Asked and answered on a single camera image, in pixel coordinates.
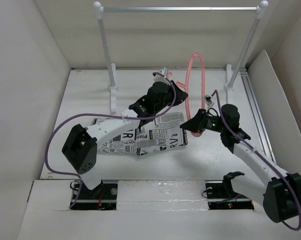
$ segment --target metal rod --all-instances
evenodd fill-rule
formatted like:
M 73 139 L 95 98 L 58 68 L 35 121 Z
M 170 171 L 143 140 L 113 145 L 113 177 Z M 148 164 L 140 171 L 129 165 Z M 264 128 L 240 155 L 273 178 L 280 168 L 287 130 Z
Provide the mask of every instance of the metal rod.
M 241 53 L 240 53 L 240 56 L 239 56 L 239 58 L 238 58 L 238 61 L 237 61 L 235 70 L 234 70 L 234 72 L 232 73 L 232 76 L 231 76 L 231 78 L 230 78 L 229 83 L 227 84 L 227 87 L 228 87 L 229 89 L 233 88 L 233 85 L 234 85 L 236 76 L 237 76 L 237 74 L 238 74 L 239 71 L 240 71 L 240 68 L 241 68 L 241 66 L 242 66 L 242 64 L 243 64 L 244 58 L 245 58 L 246 53 L 247 53 L 247 51 L 248 51 L 248 49 L 249 49 L 249 47 L 250 47 L 250 44 L 251 44 L 252 39 L 253 39 L 253 37 L 254 37 L 254 34 L 255 34 L 256 30 L 257 30 L 257 27 L 258 27 L 258 25 L 259 25 L 259 23 L 260 23 L 260 20 L 261 20 L 260 18 L 255 18 L 255 20 L 254 20 L 254 22 L 253 22 L 253 24 L 252 24 L 252 26 L 251 26 L 251 29 L 250 29 L 249 34 L 248 34 L 248 37 L 247 37 L 247 39 L 246 39 L 245 45 L 244 45 L 244 47 L 243 47 L 243 49 L 242 49 L 242 51 L 241 51 Z
M 103 7 L 104 13 L 149 13 L 149 12 L 256 12 L 257 7 Z
M 112 61 L 111 61 L 111 56 L 110 56 L 110 52 L 109 52 L 109 47 L 107 45 L 104 23 L 103 23 L 103 19 L 97 19 L 97 21 L 98 21 L 99 33 L 100 33 L 100 37 L 101 37 L 101 41 L 102 41 L 102 48 L 104 50 L 106 66 L 107 66 L 109 80 L 110 80 L 109 86 L 111 88 L 113 88 L 116 86 L 116 82 L 115 82 L 115 78 L 114 78 L 114 72 L 113 72 L 113 68 L 112 68 Z

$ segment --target white table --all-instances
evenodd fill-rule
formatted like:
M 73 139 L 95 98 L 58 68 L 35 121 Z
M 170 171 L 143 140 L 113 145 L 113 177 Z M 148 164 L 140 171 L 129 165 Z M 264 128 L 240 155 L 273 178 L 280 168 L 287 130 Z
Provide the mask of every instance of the white table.
M 155 70 L 117 70 L 117 109 L 124 111 L 130 104 L 145 95 L 153 84 Z M 185 82 L 186 71 L 173 69 L 171 79 Z M 190 76 L 190 108 L 192 115 L 201 107 L 201 70 L 194 69 Z M 219 91 L 222 104 L 226 103 L 223 86 L 226 82 L 224 69 L 206 70 L 206 93 Z M 110 113 L 109 77 L 106 70 L 72 70 L 58 113 L 56 126 L 65 119 L 80 113 Z M 260 136 L 240 75 L 234 84 L 233 99 L 241 114 L 240 126 L 261 148 Z M 185 113 L 185 105 L 174 107 L 171 112 Z M 48 153 L 50 166 L 58 171 L 75 173 L 62 154 L 62 147 L 70 129 L 80 123 L 91 124 L 93 117 L 77 118 L 60 129 L 51 143 Z M 205 131 L 201 137 L 188 133 L 188 145 L 176 150 L 148 154 L 140 159 L 128 155 L 98 154 L 99 178 L 103 180 L 217 180 L 229 172 L 241 171 L 256 176 L 236 156 L 226 149 L 216 132 Z M 73 179 L 73 176 L 56 175 L 43 167 L 41 179 Z
M 256 204 L 208 210 L 200 180 L 120 181 L 113 211 L 69 210 L 70 182 L 34 182 L 18 240 L 301 240 L 301 230 L 273 223 Z

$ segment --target red wire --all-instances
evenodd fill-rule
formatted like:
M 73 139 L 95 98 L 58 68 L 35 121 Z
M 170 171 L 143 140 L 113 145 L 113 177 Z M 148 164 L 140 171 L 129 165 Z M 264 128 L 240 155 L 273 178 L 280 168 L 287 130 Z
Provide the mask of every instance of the red wire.
M 187 68 L 187 73 L 186 73 L 186 81 L 185 84 L 181 83 L 181 82 L 177 82 L 177 86 L 179 88 L 184 88 L 185 92 L 189 95 L 189 83 L 190 83 L 190 75 L 191 75 L 191 71 L 192 71 L 192 66 L 194 63 L 194 59 L 196 57 L 199 57 L 200 61 L 201 61 L 201 108 L 204 109 L 205 108 L 205 102 L 204 102 L 204 96 L 205 96 L 205 60 L 202 57 L 202 55 L 200 55 L 199 53 L 195 52 L 189 61 L 188 64 L 188 68 Z M 189 101 L 189 97 L 186 98 L 185 100 L 185 106 L 186 106 L 186 115 L 187 115 L 187 120 L 191 119 L 191 111 L 190 111 L 190 101 Z M 191 134 L 194 137 L 200 137 L 202 134 L 198 133 L 198 132 L 191 132 Z
M 98 200 L 98 205 L 97 205 L 97 210 L 100 209 L 101 200 L 102 200 L 102 198 L 103 198 L 103 196 L 104 196 L 104 193 L 105 193 L 105 189 L 104 189 L 104 190 L 101 192 L 101 194 L 100 194 L 100 198 L 99 198 L 99 200 Z

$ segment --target beige back wall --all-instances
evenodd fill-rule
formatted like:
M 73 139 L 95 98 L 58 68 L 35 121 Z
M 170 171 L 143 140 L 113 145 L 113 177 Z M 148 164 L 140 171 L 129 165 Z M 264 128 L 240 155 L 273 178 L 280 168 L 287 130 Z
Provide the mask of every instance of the beige back wall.
M 34 0 L 71 67 L 105 67 L 94 0 Z M 260 0 L 104 0 L 106 7 L 253 7 Z M 249 53 L 278 2 L 269 7 Z M 112 61 L 120 67 L 187 66 L 194 52 L 208 67 L 235 64 L 255 18 L 252 12 L 108 13 L 104 15 Z M 286 16 L 281 16 L 285 25 Z

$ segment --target horizontal metal bar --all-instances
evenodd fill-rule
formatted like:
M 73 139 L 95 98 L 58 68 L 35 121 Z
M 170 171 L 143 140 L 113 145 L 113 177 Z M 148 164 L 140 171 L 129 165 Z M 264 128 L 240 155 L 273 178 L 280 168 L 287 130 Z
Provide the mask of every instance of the horizontal metal bar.
M 256 7 L 103 7 L 104 13 L 149 13 L 149 12 L 256 12 Z

